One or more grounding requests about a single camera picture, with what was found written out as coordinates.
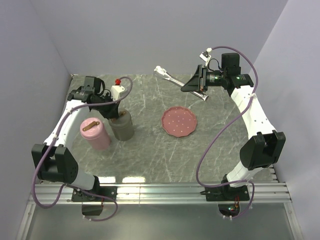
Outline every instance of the red cap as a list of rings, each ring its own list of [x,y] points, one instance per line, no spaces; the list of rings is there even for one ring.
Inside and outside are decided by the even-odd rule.
[[[117,78],[116,80],[115,80],[115,85],[120,85],[121,84],[121,80],[119,79],[119,78]]]

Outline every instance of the metal frame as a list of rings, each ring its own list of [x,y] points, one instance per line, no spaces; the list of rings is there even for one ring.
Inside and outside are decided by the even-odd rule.
[[[29,227],[34,216],[36,205],[35,204],[27,204],[24,215],[20,224],[20,228],[18,234],[16,236],[17,240],[25,240],[27,238],[27,234],[29,231]]]
[[[101,183],[102,186],[116,186],[117,198],[119,205],[183,205],[183,204],[217,204],[218,202],[207,202],[204,195],[200,192],[205,188],[197,183]],[[279,183],[273,180],[272,182],[257,182],[253,203],[283,203],[287,213],[288,221],[292,229],[295,240],[302,240],[302,232],[296,219],[292,200],[286,183]],[[38,199],[43,204],[51,204],[56,199],[60,184],[37,184],[36,192]],[[248,186],[249,194],[251,195],[252,187]],[[81,204],[98,204],[101,202],[71,202],[73,189],[64,187],[61,197],[57,202],[58,205],[81,205]],[[104,204],[113,204],[112,202],[104,202]],[[27,202],[25,214],[23,216],[21,226],[17,235],[17,240],[25,240],[32,221],[33,213],[36,204],[30,195]]]
[[[277,174],[276,174],[274,165],[273,165],[273,164],[270,165],[270,166],[268,167],[268,169],[269,169],[270,175],[271,175],[271,177],[272,177],[272,181],[271,181],[271,182],[272,182],[272,183],[279,183],[279,180],[278,180],[278,177],[277,177]]]
[[[303,240],[304,236],[302,234],[302,230],[301,230],[300,225],[298,223],[292,202],[284,203],[284,208],[285,208],[285,212],[288,217],[288,220],[289,220],[289,224],[290,224],[294,239],[295,240]]]

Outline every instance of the gray container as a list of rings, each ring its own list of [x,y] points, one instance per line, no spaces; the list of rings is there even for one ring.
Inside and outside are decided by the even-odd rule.
[[[116,139],[127,141],[134,135],[134,126],[132,124],[131,114],[123,108],[119,108],[119,118],[116,120],[109,119],[109,125]]]

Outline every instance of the cable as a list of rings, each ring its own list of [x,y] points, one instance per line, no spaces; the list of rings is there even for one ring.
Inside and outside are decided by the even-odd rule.
[[[122,79],[128,79],[128,80],[130,81],[130,86],[129,86],[128,92],[127,92],[124,96],[120,97],[118,100],[115,100],[115,101],[102,102],[102,103],[91,103],[91,104],[84,104],[84,105],[76,106],[76,107],[72,108],[72,109],[70,110],[70,112],[67,112],[67,113],[64,115],[64,117],[62,118],[60,124],[58,125],[58,128],[57,128],[57,130],[56,130],[55,136],[54,136],[51,144],[48,146],[48,148],[47,148],[46,151],[44,152],[42,158],[40,159],[38,165],[37,165],[36,168],[35,168],[35,171],[34,171],[34,174],[33,174],[33,177],[32,177],[31,194],[32,194],[32,197],[33,197],[34,202],[35,202],[39,207],[41,207],[41,208],[43,208],[43,209],[49,209],[49,208],[52,208],[54,205],[56,205],[56,203],[58,202],[58,200],[59,200],[59,198],[60,198],[60,196],[61,196],[61,193],[62,193],[62,190],[63,190],[64,186],[66,186],[65,183],[61,185],[61,187],[60,187],[60,189],[59,189],[59,192],[58,192],[58,195],[57,195],[56,199],[54,200],[54,202],[53,202],[52,204],[42,204],[41,202],[39,202],[39,200],[38,200],[38,198],[37,198],[37,195],[36,195],[36,180],[37,180],[37,175],[38,175],[39,170],[40,170],[42,164],[44,163],[47,155],[49,154],[50,150],[52,149],[52,147],[53,147],[54,144],[56,143],[56,141],[57,141],[57,139],[58,139],[58,136],[59,136],[59,134],[60,134],[60,132],[61,132],[61,129],[62,129],[65,121],[66,121],[67,118],[68,118],[74,111],[76,111],[77,109],[84,108],[84,107],[97,107],[97,106],[111,105],[111,104],[118,103],[118,102],[120,102],[121,100],[125,99],[125,98],[130,94],[130,92],[131,92],[131,90],[132,90],[133,81],[132,81],[132,79],[131,79],[130,77],[128,77],[128,76],[123,76],[123,77],[120,77],[119,79],[120,79],[120,80],[122,80]],[[77,187],[74,187],[74,186],[72,186],[72,185],[68,185],[68,187],[72,187],[72,188],[78,189]],[[113,200],[112,198],[109,198],[109,197],[106,197],[106,196],[102,196],[102,195],[97,195],[97,194],[94,194],[94,193],[91,193],[91,192],[88,192],[88,191],[85,191],[85,190],[82,190],[82,189],[81,189],[81,191],[84,192],[85,194],[88,194],[88,195],[91,195],[91,196],[94,196],[94,197],[103,198],[103,199],[106,199],[106,200],[111,200],[111,201],[114,202],[114,204],[115,204],[115,211],[114,211],[113,214],[111,214],[111,216],[109,216],[109,217],[107,217],[107,218],[104,218],[104,219],[95,219],[95,222],[107,220],[107,219],[113,217],[113,216],[116,214],[116,212],[117,212],[117,210],[118,210],[118,204],[117,204],[116,201]]]
[[[259,79],[258,79],[258,74],[257,74],[257,71],[254,67],[254,65],[252,64],[252,62],[242,53],[240,52],[239,50],[233,48],[233,47],[229,47],[229,46],[216,46],[214,48],[212,48],[212,51],[215,50],[215,49],[230,49],[232,51],[235,51],[236,53],[240,54],[247,62],[248,64],[250,65],[250,67],[252,68],[253,72],[254,72],[254,76],[255,76],[255,85],[254,85],[254,88],[252,90],[252,94],[254,94],[257,90],[257,87],[258,87],[258,83],[259,83]],[[217,135],[214,137],[214,139],[212,140],[212,142],[209,144],[209,146],[205,149],[204,153],[202,154],[200,160],[199,160],[199,163],[196,167],[196,171],[195,171],[195,178],[196,178],[196,181],[198,182],[198,184],[200,184],[201,186],[205,187],[205,188],[218,188],[218,187],[222,187],[222,186],[226,186],[226,185],[230,185],[230,184],[235,184],[235,183],[250,183],[252,185],[252,195],[251,195],[251,199],[247,205],[247,207],[244,209],[244,211],[242,211],[239,215],[237,216],[234,216],[234,218],[238,218],[240,217],[241,215],[243,215],[251,206],[252,204],[252,201],[254,199],[254,195],[255,195],[255,184],[251,181],[251,180],[237,180],[237,181],[230,181],[230,182],[225,182],[225,183],[222,183],[222,184],[216,184],[216,185],[208,185],[208,184],[204,184],[202,183],[200,180],[199,180],[199,170],[200,170],[200,166],[201,166],[201,163],[203,162],[203,160],[205,159],[207,153],[209,152],[210,148],[212,147],[212,145],[215,143],[215,141],[218,139],[218,137],[230,126],[232,125],[235,121],[237,121],[239,118],[242,117],[243,114],[246,113],[246,111],[250,108],[251,104],[252,104],[252,101],[253,101],[253,95],[250,97],[250,100],[249,100],[249,103],[248,105],[246,106],[246,108],[238,115],[236,116],[231,122],[229,122],[227,125],[225,125],[218,133]]]
[[[214,71],[214,70],[212,70],[211,68],[210,68],[210,62],[211,62],[211,60],[216,60],[216,62],[218,63],[218,69],[220,70],[220,71],[222,71],[222,68],[220,67],[220,65],[219,65],[219,61],[217,60],[217,59],[215,59],[215,58],[211,58],[210,60],[209,60],[209,62],[208,62],[208,69],[210,70],[210,71]]]

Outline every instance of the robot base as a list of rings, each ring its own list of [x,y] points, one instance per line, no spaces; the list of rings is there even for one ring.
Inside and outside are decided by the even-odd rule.
[[[221,183],[227,183],[227,175],[224,175]],[[246,185],[240,187],[231,187],[230,185],[221,187],[205,187],[204,191],[200,192],[205,195],[207,202],[225,202],[225,201],[249,201],[249,191]]]
[[[117,188],[118,187],[116,186],[100,186],[95,194],[116,200]],[[73,190],[71,201],[76,203],[86,203],[86,205],[82,205],[81,207],[82,215],[84,216],[99,216],[104,208],[103,202],[111,202],[111,200],[86,195],[83,192],[75,189]],[[89,202],[101,202],[101,204],[87,205]]]

